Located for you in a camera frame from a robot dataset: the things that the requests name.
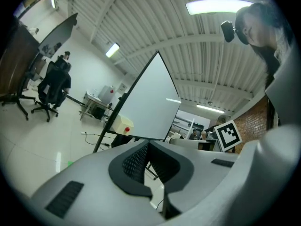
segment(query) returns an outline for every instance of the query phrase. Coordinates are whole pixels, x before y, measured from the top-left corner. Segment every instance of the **table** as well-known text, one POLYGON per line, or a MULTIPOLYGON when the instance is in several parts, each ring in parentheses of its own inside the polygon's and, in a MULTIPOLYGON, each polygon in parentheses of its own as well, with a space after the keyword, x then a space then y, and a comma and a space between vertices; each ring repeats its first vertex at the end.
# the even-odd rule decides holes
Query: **table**
POLYGON ((85 109, 85 111, 80 111, 80 121, 81 121, 81 119, 83 119, 84 115, 86 115, 88 113, 91 106, 93 106, 95 104, 101 105, 105 109, 112 111, 112 109, 109 108, 105 103, 103 103, 98 97, 95 97, 88 91, 86 91, 86 96, 88 97, 88 103, 86 104, 87 108, 85 109))

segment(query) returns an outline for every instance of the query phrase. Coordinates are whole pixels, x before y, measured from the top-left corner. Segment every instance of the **chair base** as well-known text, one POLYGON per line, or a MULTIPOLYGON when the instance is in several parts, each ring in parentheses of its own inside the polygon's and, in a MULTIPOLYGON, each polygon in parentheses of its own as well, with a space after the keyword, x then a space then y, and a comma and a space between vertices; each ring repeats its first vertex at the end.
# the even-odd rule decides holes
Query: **chair base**
POLYGON ((55 113, 55 117, 58 117, 58 112, 57 112, 56 110, 50 108, 49 105, 43 104, 42 102, 39 102, 39 101, 36 101, 35 104, 39 104, 40 107, 34 108, 34 109, 31 111, 32 114, 33 114, 35 111, 41 111, 41 110, 46 111, 47 117, 48 117, 47 120, 46 120, 47 122, 50 122, 50 114, 49 114, 49 111, 55 113))
POLYGON ((25 119, 28 121, 28 113, 27 111, 24 109, 24 107, 21 105, 20 103, 20 99, 29 99, 29 100, 33 100, 34 102, 36 101, 36 97, 29 97, 29 96, 25 96, 25 95, 14 95, 14 96, 7 96, 7 97, 3 97, 1 98, 3 100, 2 102, 2 106, 4 106, 6 103, 16 103, 17 106, 19 107, 19 109, 23 112, 23 114, 25 115, 25 119))

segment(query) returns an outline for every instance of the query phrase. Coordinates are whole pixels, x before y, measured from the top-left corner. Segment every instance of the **whiteboard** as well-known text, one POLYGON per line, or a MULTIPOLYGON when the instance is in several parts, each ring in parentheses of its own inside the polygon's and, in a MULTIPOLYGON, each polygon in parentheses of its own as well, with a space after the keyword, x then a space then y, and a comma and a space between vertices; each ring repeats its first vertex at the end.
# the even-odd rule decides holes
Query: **whiteboard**
POLYGON ((164 140, 180 104, 174 83, 157 52, 132 85, 118 114, 133 122, 130 136, 164 140))

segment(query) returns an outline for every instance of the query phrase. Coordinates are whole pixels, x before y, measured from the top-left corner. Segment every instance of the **wooden panel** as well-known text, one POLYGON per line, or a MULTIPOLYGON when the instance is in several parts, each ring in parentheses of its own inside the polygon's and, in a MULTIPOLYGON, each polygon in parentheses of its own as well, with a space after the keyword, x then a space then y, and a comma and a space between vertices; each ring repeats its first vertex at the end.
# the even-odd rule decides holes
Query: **wooden panel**
POLYGON ((0 60, 0 96, 18 91, 38 46, 24 26, 18 27, 0 60))

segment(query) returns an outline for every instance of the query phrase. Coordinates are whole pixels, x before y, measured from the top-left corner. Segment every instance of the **black office chair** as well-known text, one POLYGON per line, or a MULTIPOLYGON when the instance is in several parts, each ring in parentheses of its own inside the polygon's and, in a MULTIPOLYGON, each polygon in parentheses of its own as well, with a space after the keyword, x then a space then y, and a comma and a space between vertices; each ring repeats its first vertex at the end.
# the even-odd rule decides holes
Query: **black office chair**
POLYGON ((38 85, 39 101, 36 101, 35 104, 39 104, 40 107, 32 110, 32 113, 39 110, 45 110, 47 113, 47 122, 50 121, 49 111, 55 113, 55 116, 58 117, 58 112, 50 108, 50 104, 55 104, 59 93, 62 90, 62 85, 67 79, 68 74, 63 70, 55 66, 53 62, 50 62, 47 68, 45 79, 38 85))

